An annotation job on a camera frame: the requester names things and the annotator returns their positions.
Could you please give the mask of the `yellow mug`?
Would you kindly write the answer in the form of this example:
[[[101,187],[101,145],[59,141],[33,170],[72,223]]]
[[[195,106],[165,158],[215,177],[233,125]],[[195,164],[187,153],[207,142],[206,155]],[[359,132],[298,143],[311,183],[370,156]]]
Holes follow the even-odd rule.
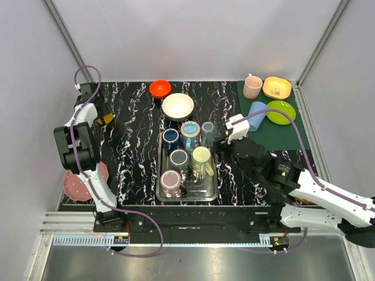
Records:
[[[110,113],[110,114],[103,116],[102,118],[98,118],[96,122],[99,123],[100,125],[108,125],[109,123],[113,121],[114,117],[115,115]]]

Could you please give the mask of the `grey blue faceted mug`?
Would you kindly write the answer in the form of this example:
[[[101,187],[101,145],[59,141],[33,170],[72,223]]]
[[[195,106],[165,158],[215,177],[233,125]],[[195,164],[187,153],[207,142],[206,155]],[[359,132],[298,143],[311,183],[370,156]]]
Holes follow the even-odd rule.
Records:
[[[201,125],[200,134],[202,137],[201,145],[210,148],[214,145],[219,132],[214,123],[207,121]]]

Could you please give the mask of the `light green mug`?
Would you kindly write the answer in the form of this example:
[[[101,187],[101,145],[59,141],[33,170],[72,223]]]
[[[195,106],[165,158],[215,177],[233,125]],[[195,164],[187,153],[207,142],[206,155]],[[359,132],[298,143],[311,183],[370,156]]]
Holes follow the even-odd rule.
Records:
[[[196,147],[192,152],[192,169],[196,173],[207,173],[209,176],[214,175],[212,168],[212,154],[204,146]]]

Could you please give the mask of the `blue butterfly mug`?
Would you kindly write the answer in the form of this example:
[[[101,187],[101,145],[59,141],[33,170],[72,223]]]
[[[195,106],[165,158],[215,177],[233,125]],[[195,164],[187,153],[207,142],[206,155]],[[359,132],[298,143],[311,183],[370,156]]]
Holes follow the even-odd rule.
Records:
[[[180,127],[184,150],[191,154],[200,145],[200,126],[195,121],[187,121]]]

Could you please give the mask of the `dark green mug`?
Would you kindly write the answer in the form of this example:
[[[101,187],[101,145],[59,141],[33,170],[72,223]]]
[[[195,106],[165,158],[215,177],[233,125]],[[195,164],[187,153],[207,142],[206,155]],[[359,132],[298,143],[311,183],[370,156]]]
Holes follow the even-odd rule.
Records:
[[[190,165],[189,155],[185,150],[176,149],[169,155],[169,168],[179,172],[182,176],[192,177],[193,170]]]

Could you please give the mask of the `dark blue mug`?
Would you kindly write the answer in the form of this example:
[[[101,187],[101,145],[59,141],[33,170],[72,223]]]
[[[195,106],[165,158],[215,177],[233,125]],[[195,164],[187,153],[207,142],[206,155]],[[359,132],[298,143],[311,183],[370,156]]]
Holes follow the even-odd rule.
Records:
[[[182,141],[180,133],[176,129],[170,128],[162,132],[162,148],[167,155],[181,147]]]

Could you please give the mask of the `mauve grey mug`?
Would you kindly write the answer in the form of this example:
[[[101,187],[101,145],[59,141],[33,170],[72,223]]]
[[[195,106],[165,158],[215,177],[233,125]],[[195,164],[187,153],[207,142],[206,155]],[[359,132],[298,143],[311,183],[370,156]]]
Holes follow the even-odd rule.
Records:
[[[167,170],[160,178],[162,193],[167,198],[186,197],[188,192],[182,185],[182,176],[175,170]]]

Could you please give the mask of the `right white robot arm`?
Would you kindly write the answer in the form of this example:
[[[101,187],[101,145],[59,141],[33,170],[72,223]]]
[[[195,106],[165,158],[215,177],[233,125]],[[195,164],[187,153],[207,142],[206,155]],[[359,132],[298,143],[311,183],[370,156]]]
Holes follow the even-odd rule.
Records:
[[[235,164],[244,177],[271,195],[269,230],[328,229],[349,242],[374,248],[374,198],[364,197],[319,179],[314,172],[286,159],[271,156],[253,140],[214,142],[214,152]]]

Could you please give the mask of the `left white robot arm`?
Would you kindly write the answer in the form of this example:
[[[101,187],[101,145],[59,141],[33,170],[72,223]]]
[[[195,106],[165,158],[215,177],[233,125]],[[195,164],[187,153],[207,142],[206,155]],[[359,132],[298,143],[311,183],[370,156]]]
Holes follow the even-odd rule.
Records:
[[[100,150],[91,130],[95,121],[107,124],[113,116],[97,83],[77,84],[76,88],[79,96],[73,116],[65,125],[53,130],[62,166],[78,178],[77,183],[70,186],[75,192],[69,191],[66,195],[80,201],[78,186],[82,184],[83,193],[96,205],[97,231],[119,232],[127,228],[127,218],[119,212],[119,202],[101,171]]]

